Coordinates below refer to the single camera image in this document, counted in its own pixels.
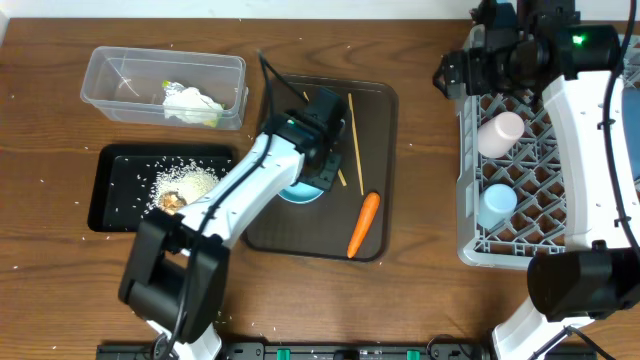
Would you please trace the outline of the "small light blue bowl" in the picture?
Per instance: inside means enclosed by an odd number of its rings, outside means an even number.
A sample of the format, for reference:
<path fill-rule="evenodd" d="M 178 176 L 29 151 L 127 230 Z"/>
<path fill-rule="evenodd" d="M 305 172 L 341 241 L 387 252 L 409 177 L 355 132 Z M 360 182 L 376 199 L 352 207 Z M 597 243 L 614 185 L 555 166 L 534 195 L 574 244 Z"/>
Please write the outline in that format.
<path fill-rule="evenodd" d="M 301 182 L 291 185 L 278 193 L 285 201 L 299 205 L 311 203 L 323 194 L 323 190 Z"/>

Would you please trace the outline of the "pink cup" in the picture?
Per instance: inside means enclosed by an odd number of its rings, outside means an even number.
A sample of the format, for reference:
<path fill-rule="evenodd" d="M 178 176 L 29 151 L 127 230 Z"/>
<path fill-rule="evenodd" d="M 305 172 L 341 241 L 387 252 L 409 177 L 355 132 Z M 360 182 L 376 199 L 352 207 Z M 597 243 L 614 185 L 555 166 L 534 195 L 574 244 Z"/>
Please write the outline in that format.
<path fill-rule="evenodd" d="M 478 128 L 478 151 L 487 158 L 504 156 L 521 138 L 523 119 L 514 112 L 502 112 Z"/>

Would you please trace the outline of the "brown food scrap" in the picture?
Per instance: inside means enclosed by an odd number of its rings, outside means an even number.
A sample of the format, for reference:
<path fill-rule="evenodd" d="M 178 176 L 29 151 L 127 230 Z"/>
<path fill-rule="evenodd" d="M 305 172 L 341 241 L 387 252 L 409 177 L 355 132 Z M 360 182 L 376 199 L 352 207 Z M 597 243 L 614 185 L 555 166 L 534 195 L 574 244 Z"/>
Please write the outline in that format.
<path fill-rule="evenodd" d="M 169 215 L 174 215 L 186 205 L 186 200 L 177 192 L 166 192 L 158 200 L 158 208 Z"/>

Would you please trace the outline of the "light blue cup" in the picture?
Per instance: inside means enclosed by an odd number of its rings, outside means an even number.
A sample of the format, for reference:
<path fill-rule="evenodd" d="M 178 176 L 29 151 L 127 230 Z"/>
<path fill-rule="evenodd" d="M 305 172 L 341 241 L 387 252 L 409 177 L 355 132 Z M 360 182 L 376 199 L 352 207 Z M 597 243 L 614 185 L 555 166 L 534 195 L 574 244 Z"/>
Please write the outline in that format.
<path fill-rule="evenodd" d="M 479 197 L 477 223 L 487 229 L 509 219 L 517 206 L 515 191 L 504 184 L 494 184 Z"/>

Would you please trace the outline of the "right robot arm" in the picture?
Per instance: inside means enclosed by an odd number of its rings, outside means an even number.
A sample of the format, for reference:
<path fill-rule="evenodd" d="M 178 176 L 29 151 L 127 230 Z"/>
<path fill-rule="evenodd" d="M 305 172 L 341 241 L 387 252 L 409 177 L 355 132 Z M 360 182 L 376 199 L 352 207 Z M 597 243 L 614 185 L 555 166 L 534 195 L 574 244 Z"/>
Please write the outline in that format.
<path fill-rule="evenodd" d="M 546 359 L 639 301 L 639 200 L 624 130 L 628 34 L 571 1 L 484 1 L 433 82 L 456 103 L 458 254 L 523 269 L 528 295 L 472 349 Z"/>

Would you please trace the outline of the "orange carrot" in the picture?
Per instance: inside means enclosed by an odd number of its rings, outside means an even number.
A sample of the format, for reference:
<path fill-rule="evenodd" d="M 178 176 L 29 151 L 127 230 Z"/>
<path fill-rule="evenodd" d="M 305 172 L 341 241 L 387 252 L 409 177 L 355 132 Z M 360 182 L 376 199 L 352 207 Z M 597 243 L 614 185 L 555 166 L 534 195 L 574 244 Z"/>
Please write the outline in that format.
<path fill-rule="evenodd" d="M 347 257 L 349 259 L 354 258 L 359 251 L 371 224 L 373 223 L 380 202 L 381 198 L 377 192 L 371 192 L 365 197 L 347 248 Z"/>

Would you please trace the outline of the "white tissue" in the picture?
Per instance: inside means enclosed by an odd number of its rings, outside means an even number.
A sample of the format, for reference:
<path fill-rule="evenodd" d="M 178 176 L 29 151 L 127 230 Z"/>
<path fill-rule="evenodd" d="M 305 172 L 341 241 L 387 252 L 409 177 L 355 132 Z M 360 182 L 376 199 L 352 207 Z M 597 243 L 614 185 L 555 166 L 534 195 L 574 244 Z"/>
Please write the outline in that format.
<path fill-rule="evenodd" d="M 187 124 L 216 123 L 224 111 L 222 104 L 203 95 L 195 87 L 185 87 L 181 92 L 165 92 L 162 106 L 166 119 L 177 118 Z"/>

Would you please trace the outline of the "white rice pile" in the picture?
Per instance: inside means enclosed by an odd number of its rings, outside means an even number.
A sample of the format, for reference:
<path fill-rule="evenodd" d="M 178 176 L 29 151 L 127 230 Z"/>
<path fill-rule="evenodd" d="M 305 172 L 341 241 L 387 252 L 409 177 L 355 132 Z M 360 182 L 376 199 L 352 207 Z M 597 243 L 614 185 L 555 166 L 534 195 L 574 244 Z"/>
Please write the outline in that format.
<path fill-rule="evenodd" d="M 201 167 L 195 161 L 172 165 L 156 175 L 150 187 L 147 211 L 159 209 L 158 200 L 166 192 L 177 192 L 189 205 L 206 195 L 218 183 L 219 177 L 214 169 Z"/>

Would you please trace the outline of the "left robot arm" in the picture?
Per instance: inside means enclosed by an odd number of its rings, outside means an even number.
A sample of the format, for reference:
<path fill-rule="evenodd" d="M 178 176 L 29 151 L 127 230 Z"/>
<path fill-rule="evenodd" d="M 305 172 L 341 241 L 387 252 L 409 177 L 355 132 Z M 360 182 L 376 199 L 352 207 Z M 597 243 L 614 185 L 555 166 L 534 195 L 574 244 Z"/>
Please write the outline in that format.
<path fill-rule="evenodd" d="M 170 215 L 150 211 L 138 227 L 118 297 L 158 336 L 151 359 L 214 359 L 213 322 L 224 298 L 230 252 L 282 190 L 304 183 L 329 191 L 333 151 L 348 106 L 320 88 L 301 111 L 272 114 L 247 155 L 207 194 Z"/>

